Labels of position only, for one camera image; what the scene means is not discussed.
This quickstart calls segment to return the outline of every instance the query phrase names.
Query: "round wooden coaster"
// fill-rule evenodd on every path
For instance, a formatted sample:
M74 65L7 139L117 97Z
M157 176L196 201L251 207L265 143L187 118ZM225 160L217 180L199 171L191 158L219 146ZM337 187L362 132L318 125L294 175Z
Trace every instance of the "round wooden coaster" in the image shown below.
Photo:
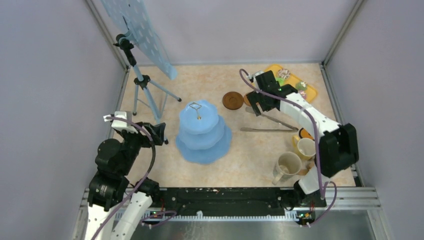
M222 104L229 110L236 110L243 106L243 96L235 91L227 92L222 98Z
M250 102L249 102L249 100L248 100L248 94L247 94L247 93L244 95L243 100L244 100L244 103L245 103L247 106L249 106L249 107L251 107L251 106L252 106L252 105L251 105L251 103L250 103Z

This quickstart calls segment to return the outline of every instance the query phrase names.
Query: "marble table surface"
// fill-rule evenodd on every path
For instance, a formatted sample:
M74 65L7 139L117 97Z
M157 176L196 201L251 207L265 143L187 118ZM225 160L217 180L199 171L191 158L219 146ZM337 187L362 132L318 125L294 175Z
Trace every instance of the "marble table surface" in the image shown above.
M281 64L303 81L315 87L317 97L312 105L331 119L335 119L330 99L317 63ZM182 102L168 96L162 121L166 123L165 134L168 145L156 147L156 161L149 178L159 182L161 187L274 187L273 168L283 152L293 152L291 137L294 133L286 132L242 132L241 127L278 129L284 128L264 117L245 111L246 105L238 110L229 110L222 104L225 93L235 91L242 95L251 89L240 79L239 69L249 73L265 70L269 64L240 65L181 65L176 66L178 76L169 80L155 66L141 66L142 74L166 87L182 98ZM121 110L133 110L135 74L131 70L122 100ZM165 93L149 84L149 89L158 106L162 106ZM138 98L146 101L140 90ZM175 140L179 129L179 112L190 101L207 100L218 109L226 124L232 131L229 152L209 165L191 163L183 159ZM266 114L293 126L300 126L288 115L273 109ZM151 110L141 102L137 106L137 115L133 122L150 122L155 124ZM131 183L138 181L146 172L151 160L151 150L142 148L128 179ZM280 183L279 187L291 187L301 176ZM355 186L351 169L336 174L332 180L337 186Z

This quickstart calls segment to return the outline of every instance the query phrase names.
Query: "blue tiered stand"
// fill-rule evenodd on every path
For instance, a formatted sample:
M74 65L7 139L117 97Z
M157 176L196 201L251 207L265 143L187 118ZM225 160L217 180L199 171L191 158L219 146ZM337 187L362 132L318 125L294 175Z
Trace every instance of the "blue tiered stand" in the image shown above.
M179 113L176 147L189 162L211 164L230 150L232 133L217 108L206 100L189 102Z

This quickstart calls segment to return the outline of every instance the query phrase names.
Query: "tripod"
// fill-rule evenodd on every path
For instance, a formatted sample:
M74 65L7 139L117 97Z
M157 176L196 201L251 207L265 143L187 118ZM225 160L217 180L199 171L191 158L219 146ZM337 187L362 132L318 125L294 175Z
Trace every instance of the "tripod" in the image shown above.
M129 64L134 68L135 75L137 76L134 79L135 83L135 94L134 94L134 107L132 110L132 115L137 115L137 101L140 101L144 105L146 105L148 108L151 109L151 112L153 113L153 117L156 120L156 123L161 123L161 118L164 113L165 109L165 103L167 102L168 95L173 97L174 99L178 100L178 102L181 102L181 98L170 92L165 87L161 86L159 83L153 81L150 79L148 75L143 75L137 66L137 61L133 56L133 53L131 52L131 49L134 48L134 45L127 39L127 37L124 34L119 34L116 36L116 41L114 45L119 47L124 53L126 58L128 59ZM165 100L163 101L162 107L159 110L158 106L155 103L155 100L152 97L152 94L150 93L150 90L148 88L148 83L153 84L158 89L164 91L166 93ZM141 88L146 96L147 102L145 103L142 100L139 99L139 88ZM168 139L165 137L165 144L168 144Z

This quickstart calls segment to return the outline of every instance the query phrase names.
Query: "gray wall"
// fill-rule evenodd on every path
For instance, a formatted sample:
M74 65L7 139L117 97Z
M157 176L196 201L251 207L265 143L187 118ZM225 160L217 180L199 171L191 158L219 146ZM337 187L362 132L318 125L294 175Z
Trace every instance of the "gray wall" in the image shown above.
M113 36L121 32L92 0ZM354 0L144 0L174 64L318 62ZM151 64L140 51L141 65Z
M123 70L82 0L2 0L0 32L0 239L70 239Z
M329 65L362 177L396 239L422 239L424 1L367 1Z

